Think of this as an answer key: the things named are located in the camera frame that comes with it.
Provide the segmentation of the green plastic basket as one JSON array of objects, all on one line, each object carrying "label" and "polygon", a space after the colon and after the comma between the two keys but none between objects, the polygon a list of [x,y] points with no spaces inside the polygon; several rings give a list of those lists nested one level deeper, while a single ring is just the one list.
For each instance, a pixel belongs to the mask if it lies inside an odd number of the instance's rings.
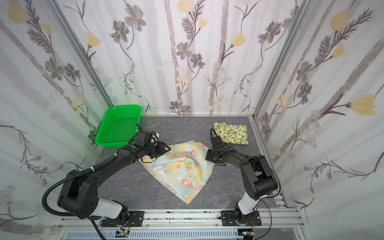
[{"label": "green plastic basket", "polygon": [[121,105],[108,109],[96,136],[96,144],[107,148],[121,148],[137,132],[142,107]]}]

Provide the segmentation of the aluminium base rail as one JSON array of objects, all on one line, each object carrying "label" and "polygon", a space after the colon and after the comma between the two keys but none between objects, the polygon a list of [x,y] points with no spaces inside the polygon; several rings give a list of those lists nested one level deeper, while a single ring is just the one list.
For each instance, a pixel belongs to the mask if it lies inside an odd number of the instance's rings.
[{"label": "aluminium base rail", "polygon": [[[142,226],[136,229],[221,229],[221,228],[252,228],[223,227],[219,220],[222,210],[146,210]],[[262,225],[256,228],[295,229],[304,228],[305,223],[297,209],[258,209]],[[133,230],[135,227],[124,227]]]}]

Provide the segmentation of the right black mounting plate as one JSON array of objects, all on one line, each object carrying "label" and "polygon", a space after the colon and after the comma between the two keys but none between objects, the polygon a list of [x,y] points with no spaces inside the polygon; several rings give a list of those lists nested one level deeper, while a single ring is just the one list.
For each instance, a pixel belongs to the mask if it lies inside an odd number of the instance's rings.
[{"label": "right black mounting plate", "polygon": [[240,210],[221,211],[219,220],[223,227],[259,227],[262,225],[261,217],[258,211],[243,215]]}]

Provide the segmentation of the pastel floral skirt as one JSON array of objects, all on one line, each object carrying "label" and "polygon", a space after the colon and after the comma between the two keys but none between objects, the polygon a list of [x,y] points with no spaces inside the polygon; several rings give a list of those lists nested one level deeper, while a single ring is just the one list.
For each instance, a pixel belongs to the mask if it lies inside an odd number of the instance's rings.
[{"label": "pastel floral skirt", "polygon": [[171,145],[170,148],[156,159],[145,156],[141,164],[176,197],[190,204],[213,173],[215,164],[206,161],[210,149],[195,141]]}]

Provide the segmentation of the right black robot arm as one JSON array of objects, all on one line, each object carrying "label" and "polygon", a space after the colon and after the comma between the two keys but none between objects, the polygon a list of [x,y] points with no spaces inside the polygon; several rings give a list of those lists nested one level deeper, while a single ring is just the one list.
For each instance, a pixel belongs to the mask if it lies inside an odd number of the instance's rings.
[{"label": "right black robot arm", "polygon": [[211,144],[212,148],[207,152],[206,161],[218,166],[231,164],[241,171],[246,192],[235,205],[234,217],[238,224],[244,225],[255,217],[261,200],[278,189],[279,182],[263,155],[242,154],[228,146],[219,136],[211,138]]}]

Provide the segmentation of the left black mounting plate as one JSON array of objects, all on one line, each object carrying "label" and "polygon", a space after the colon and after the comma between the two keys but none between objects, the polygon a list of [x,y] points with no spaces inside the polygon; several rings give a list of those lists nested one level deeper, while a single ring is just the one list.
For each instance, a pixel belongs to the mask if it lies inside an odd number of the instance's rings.
[{"label": "left black mounting plate", "polygon": [[128,227],[140,228],[144,220],[144,211],[129,211],[129,223]]}]

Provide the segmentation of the black mounting plate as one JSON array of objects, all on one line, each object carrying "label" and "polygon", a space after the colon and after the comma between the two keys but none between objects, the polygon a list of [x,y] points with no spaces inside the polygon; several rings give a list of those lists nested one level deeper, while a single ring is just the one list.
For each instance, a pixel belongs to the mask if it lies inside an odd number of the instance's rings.
[{"label": "black mounting plate", "polygon": [[144,220],[144,211],[129,211],[129,223],[128,227],[140,228]]},{"label": "black mounting plate", "polygon": [[221,211],[219,220],[223,227],[259,227],[262,225],[261,217],[258,211],[243,215],[240,210]]}]

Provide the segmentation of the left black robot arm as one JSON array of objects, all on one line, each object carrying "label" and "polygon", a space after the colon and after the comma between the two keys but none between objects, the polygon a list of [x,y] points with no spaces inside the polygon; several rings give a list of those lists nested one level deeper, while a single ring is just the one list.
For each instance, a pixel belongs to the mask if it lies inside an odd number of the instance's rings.
[{"label": "left black robot arm", "polygon": [[43,194],[42,206],[55,216],[92,221],[103,218],[108,226],[122,227],[131,219],[127,206],[100,198],[98,188],[123,168],[144,157],[156,160],[170,150],[171,147],[159,141],[156,132],[138,130],[111,157],[82,171],[73,170],[53,184]]}]

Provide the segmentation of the lemon print yellow skirt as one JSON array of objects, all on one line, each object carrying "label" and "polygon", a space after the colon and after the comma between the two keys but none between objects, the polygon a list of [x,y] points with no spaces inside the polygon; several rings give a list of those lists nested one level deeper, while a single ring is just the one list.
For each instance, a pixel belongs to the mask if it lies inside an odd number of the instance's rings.
[{"label": "lemon print yellow skirt", "polygon": [[227,123],[214,123],[216,133],[225,143],[235,145],[248,145],[248,128],[246,125],[230,125]]}]

